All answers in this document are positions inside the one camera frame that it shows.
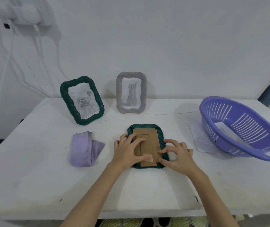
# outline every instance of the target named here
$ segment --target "green picture frame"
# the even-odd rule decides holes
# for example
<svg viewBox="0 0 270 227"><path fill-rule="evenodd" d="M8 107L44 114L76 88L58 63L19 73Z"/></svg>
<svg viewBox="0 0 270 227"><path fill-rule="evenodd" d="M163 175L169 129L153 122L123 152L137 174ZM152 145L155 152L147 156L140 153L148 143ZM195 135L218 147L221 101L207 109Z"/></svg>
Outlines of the green picture frame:
<svg viewBox="0 0 270 227"><path fill-rule="evenodd" d="M76 85L81 84L81 83L88 83L89 84L91 91L94 93L95 101L99 106L99 113L93 114L90 118L87 118L87 119L81 118L80 113L77 111L77 109L74 105L74 101L71 99L71 97L68 93L69 87L73 87L73 86L76 86ZM99 119L101 116L103 116L104 105L103 105L101 97L96 89L95 83L90 77L81 76L75 80L69 80L69 81L63 82L60 86L60 93L61 93L62 99L66 103L71 115L73 116L73 118L77 124L88 125L92 121Z"/></svg>
<svg viewBox="0 0 270 227"><path fill-rule="evenodd" d="M164 137L163 137L163 132L160 129L159 126L157 126L156 124L133 124L131 126L129 126L128 128L128 135L133 133L133 129L135 128L155 128L157 130L157 134L158 134L158 139L159 139L159 144L160 144L160 149L164 149L166 147L166 143L163 141ZM169 161L169 155L168 153L164 153L162 154L162 158ZM140 163L136 163L133 165L134 168L136 169L145 169L145 168L164 168L165 166L162 165L161 163L157 163L157 166L140 166Z"/></svg>

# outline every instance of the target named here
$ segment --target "brown cardboard backing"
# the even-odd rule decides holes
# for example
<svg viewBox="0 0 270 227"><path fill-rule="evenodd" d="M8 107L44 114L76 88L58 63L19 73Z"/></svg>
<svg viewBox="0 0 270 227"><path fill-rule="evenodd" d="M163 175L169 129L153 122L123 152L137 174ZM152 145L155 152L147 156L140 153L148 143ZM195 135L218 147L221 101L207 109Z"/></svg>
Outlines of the brown cardboard backing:
<svg viewBox="0 0 270 227"><path fill-rule="evenodd" d="M136 128L133 129L133 133L138 134L137 138L146 139L136 146L134 154L136 156L141 156L143 154L151 154L153 156L152 162L142 161L140 166L157 166L159 159L162 158L161 154L158 153L160 150L160 143L157 130L155 128Z"/></svg>

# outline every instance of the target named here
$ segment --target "finger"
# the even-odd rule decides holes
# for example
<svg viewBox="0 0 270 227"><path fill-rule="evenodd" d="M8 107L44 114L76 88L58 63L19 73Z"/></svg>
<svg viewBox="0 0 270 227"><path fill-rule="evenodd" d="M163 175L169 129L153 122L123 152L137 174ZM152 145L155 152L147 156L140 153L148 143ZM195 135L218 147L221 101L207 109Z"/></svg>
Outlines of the finger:
<svg viewBox="0 0 270 227"><path fill-rule="evenodd" d="M119 139L119 143L124 143L124 138L125 137L128 137L128 135L127 134L123 134L122 136L120 136L120 139Z"/></svg>
<svg viewBox="0 0 270 227"><path fill-rule="evenodd" d="M168 151L174 152L175 154L178 153L178 149L174 146L166 146L162 150L158 151L160 154L167 153Z"/></svg>
<svg viewBox="0 0 270 227"><path fill-rule="evenodd" d="M129 137L126 139L126 143L131 143L133 138L136 137L137 134L136 133L133 133L131 135L129 135Z"/></svg>
<svg viewBox="0 0 270 227"><path fill-rule="evenodd" d="M172 162L171 161L167 161L165 159L159 159L159 162L164 165L164 166L167 166L168 168L171 168L172 167Z"/></svg>
<svg viewBox="0 0 270 227"><path fill-rule="evenodd" d="M118 147L118 144L119 144L119 141L118 140L115 140L115 142L114 142L114 148L117 148Z"/></svg>
<svg viewBox="0 0 270 227"><path fill-rule="evenodd" d="M165 139L164 142L165 142L165 143L171 143L171 144L173 144L175 147L181 146L181 145L180 145L176 140L174 140L174 139Z"/></svg>
<svg viewBox="0 0 270 227"><path fill-rule="evenodd" d="M185 142L182 142L182 143L179 143L179 144L180 144L180 145L182 146L182 148L185 149L185 150L188 148L188 147L186 146L186 143L185 143Z"/></svg>
<svg viewBox="0 0 270 227"><path fill-rule="evenodd" d="M142 156L138 156L136 157L136 161L141 162L141 161L148 161L148 160L152 160L153 156L152 155L142 155Z"/></svg>
<svg viewBox="0 0 270 227"><path fill-rule="evenodd" d="M193 149L188 149L188 152L189 152L190 156L192 157L193 156Z"/></svg>
<svg viewBox="0 0 270 227"><path fill-rule="evenodd" d="M137 138L133 141L133 143L131 144L132 146L134 146L134 148L140 143L145 141L145 138Z"/></svg>

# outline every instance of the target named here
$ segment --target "hand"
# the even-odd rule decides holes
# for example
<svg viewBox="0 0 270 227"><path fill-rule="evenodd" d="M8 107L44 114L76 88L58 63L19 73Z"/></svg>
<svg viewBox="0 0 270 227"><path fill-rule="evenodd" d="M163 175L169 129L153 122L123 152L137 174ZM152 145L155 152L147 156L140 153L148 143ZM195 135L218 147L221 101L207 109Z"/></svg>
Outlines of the hand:
<svg viewBox="0 0 270 227"><path fill-rule="evenodd" d="M137 134L131 134L129 137L127 134L123 134L120 136L120 140L116 140L114 142L114 156L111 161L113 165L117 166L121 170L125 170L135 163L150 160L152 155L144 155L144 156L135 156L134 149L140 143L145 141L144 138L137 138L136 140L131 143L134 137Z"/></svg>
<svg viewBox="0 0 270 227"><path fill-rule="evenodd" d="M172 151L177 155L177 159L173 161L159 159L162 165L186 176L191 176L194 172L199 170L192 158L193 149L187 149L186 143L178 143L176 140L172 139L165 139L164 142L171 143L174 146L166 146L163 150L160 150L159 153L163 154Z"/></svg>

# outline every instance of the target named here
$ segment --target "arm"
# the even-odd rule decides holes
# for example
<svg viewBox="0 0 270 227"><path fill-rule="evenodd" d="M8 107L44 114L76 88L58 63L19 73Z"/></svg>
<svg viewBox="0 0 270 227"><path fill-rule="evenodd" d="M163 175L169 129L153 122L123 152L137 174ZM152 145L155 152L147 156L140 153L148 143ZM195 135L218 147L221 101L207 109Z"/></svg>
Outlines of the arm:
<svg viewBox="0 0 270 227"><path fill-rule="evenodd" d="M239 227L228 208L217 194L209 177L193 161L193 149L176 140L164 140L174 146L166 146L160 153L172 151L177 155L175 161L160 159L160 163L189 177L202 201L212 227Z"/></svg>
<svg viewBox="0 0 270 227"><path fill-rule="evenodd" d="M124 141L127 134L123 134L120 137L120 141L116 140L114 142L114 156L112 161L106 166L103 173L83 198L71 210L60 225L61 227L94 227L110 190L122 172L135 163L149 160L152 157L151 155L134 155L134 148L140 142L145 141L143 138L138 138L131 143L132 139L136 136L137 134L131 134Z"/></svg>

